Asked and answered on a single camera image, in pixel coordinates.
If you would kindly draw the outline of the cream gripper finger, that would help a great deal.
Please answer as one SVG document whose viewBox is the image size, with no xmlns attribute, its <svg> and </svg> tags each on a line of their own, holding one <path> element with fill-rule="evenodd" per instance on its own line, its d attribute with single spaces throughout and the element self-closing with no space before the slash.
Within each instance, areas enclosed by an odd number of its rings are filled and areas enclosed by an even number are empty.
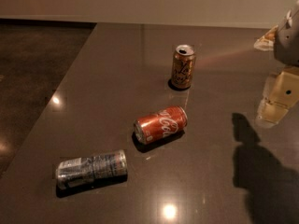
<svg viewBox="0 0 299 224">
<path fill-rule="evenodd" d="M 253 47 L 261 51 L 273 51 L 275 44 L 275 36 L 278 30 L 278 26 L 274 26 L 269 31 L 267 31 L 263 36 L 258 38 L 254 43 Z"/>
<path fill-rule="evenodd" d="M 286 66 L 279 74 L 272 73 L 265 81 L 256 122 L 277 125 L 299 102 L 299 67 Z"/>
</svg>

